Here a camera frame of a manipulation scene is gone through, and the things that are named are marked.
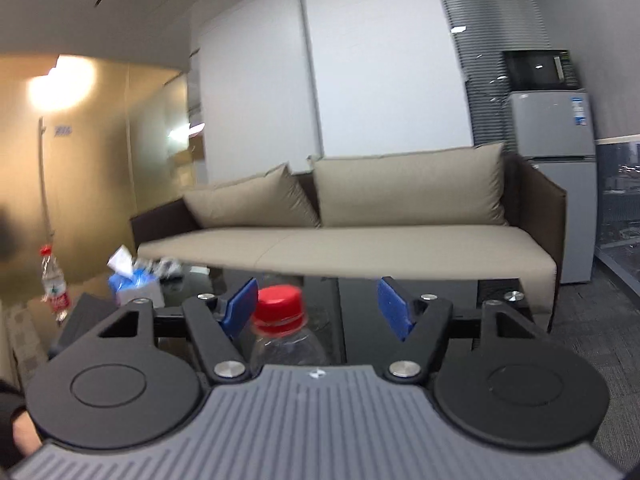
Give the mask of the person left hand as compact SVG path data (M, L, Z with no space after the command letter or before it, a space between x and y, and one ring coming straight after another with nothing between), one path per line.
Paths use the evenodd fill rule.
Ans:
M12 437L16 448L24 457L31 456L42 447L40 435L28 411L21 411L13 416Z

